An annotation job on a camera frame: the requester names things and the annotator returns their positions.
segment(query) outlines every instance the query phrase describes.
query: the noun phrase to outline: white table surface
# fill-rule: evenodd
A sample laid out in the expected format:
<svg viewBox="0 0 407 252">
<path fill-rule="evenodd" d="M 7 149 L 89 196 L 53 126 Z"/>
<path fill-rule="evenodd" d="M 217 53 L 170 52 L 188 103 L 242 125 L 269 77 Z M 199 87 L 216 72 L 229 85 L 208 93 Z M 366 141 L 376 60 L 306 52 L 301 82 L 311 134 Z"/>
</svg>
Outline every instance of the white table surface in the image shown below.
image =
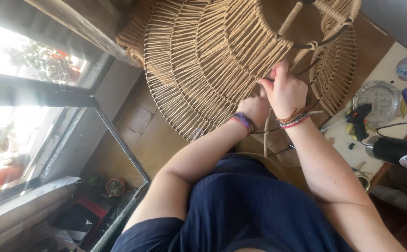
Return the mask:
<svg viewBox="0 0 407 252">
<path fill-rule="evenodd" d="M 396 68 L 400 60 L 407 57 L 407 49 L 403 47 L 401 44 L 395 42 L 387 54 L 382 58 L 381 62 L 374 68 L 371 74 L 368 76 L 366 81 L 363 83 L 367 84 L 373 81 L 386 81 L 390 83 L 394 81 L 393 85 L 397 87 L 400 91 L 407 88 L 407 81 L 402 81 L 398 78 L 396 73 Z M 345 118 L 345 111 L 348 109 L 350 104 L 341 112 L 337 113 L 332 119 L 330 119 L 325 125 L 332 125 L 335 122 L 340 121 L 341 119 Z M 388 124 L 394 123 L 403 123 L 407 122 L 407 114 L 405 115 L 404 119 L 401 117 L 395 118 Z M 365 172 L 368 178 L 371 180 L 374 175 L 379 171 L 381 166 L 384 164 L 383 161 L 371 158 L 365 152 L 365 146 L 360 144 L 359 142 L 353 140 L 350 135 L 346 134 L 346 122 L 339 123 L 332 128 L 328 129 L 325 132 L 326 138 L 335 138 L 334 147 L 340 154 L 346 159 L 348 164 L 352 167 L 358 166 L 361 162 L 365 161 L 366 163 L 362 167 L 361 171 Z M 381 129 L 379 132 L 385 136 L 391 136 L 395 138 L 404 138 L 407 135 L 407 124 L 390 127 L 386 129 Z M 377 135 L 373 131 L 369 130 L 368 133 L 370 137 Z M 363 143 L 367 143 L 368 138 L 363 140 Z M 356 146 L 353 150 L 348 149 L 346 143 L 355 143 Z"/>
</svg>

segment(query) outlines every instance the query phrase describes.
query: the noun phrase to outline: tiled floor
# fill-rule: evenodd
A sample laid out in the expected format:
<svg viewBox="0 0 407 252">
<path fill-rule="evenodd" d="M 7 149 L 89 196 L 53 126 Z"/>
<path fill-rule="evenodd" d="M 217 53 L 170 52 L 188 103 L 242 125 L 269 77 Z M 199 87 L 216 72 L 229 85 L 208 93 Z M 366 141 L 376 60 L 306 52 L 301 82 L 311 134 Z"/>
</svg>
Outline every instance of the tiled floor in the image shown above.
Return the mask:
<svg viewBox="0 0 407 252">
<path fill-rule="evenodd" d="M 146 81 L 140 83 L 133 100 L 116 123 L 116 128 L 144 169 L 153 178 L 162 166 L 188 144 L 162 116 L 148 89 Z M 263 153 L 263 145 L 249 136 L 237 146 L 239 152 Z M 94 169 L 105 170 L 109 178 L 124 177 L 132 186 L 141 186 L 143 180 L 128 157 L 112 136 L 106 135 L 90 162 Z M 272 160 L 261 159 L 277 177 L 306 189 L 301 169 L 277 169 Z"/>
</svg>

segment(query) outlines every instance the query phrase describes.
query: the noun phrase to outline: glass pane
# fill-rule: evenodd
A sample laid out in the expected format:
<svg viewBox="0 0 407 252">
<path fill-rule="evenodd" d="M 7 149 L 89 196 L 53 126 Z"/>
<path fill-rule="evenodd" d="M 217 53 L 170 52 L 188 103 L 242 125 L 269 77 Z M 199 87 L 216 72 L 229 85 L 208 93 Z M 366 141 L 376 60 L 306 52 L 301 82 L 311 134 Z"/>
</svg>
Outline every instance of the glass pane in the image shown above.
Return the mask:
<svg viewBox="0 0 407 252">
<path fill-rule="evenodd" d="M 77 86 L 89 62 L 0 27 L 0 74 Z"/>
<path fill-rule="evenodd" d="M 62 108 L 0 107 L 0 190 L 24 182 Z"/>
</svg>

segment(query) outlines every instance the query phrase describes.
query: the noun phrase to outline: friendship bracelet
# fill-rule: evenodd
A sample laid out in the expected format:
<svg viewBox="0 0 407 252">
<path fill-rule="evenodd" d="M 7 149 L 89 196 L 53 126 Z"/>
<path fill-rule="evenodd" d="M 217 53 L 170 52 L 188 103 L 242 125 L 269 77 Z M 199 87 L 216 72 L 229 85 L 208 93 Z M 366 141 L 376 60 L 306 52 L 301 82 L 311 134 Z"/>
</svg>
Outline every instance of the friendship bracelet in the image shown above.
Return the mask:
<svg viewBox="0 0 407 252">
<path fill-rule="evenodd" d="M 280 122 L 279 126 L 281 126 L 281 128 L 283 128 L 283 129 L 287 129 L 287 128 L 290 128 L 290 127 L 293 127 L 295 125 L 302 123 L 308 117 L 309 117 L 309 111 L 306 111 L 306 112 L 302 113 L 301 115 L 297 116 L 292 122 L 288 122 L 288 123 Z"/>
<path fill-rule="evenodd" d="M 236 112 L 234 113 L 229 119 L 230 120 L 236 120 L 240 123 L 242 123 L 245 128 L 247 129 L 247 133 L 250 135 L 252 132 L 255 132 L 256 128 L 255 128 L 255 124 L 253 123 L 253 121 L 247 117 L 244 113 L 242 112 Z"/>
</svg>

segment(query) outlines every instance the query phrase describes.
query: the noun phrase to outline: person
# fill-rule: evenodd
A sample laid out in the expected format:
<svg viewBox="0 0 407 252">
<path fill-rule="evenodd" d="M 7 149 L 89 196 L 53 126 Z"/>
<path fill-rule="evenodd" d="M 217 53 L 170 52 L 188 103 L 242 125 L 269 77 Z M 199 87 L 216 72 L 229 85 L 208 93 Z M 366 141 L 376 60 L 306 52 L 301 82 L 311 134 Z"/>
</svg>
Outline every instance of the person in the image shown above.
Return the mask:
<svg viewBox="0 0 407 252">
<path fill-rule="evenodd" d="M 184 147 L 157 173 L 113 252 L 402 252 L 350 166 L 307 116 L 284 127 L 311 196 L 256 159 L 221 158 L 262 125 L 303 109 L 307 85 L 275 65 L 259 97 Z"/>
</svg>

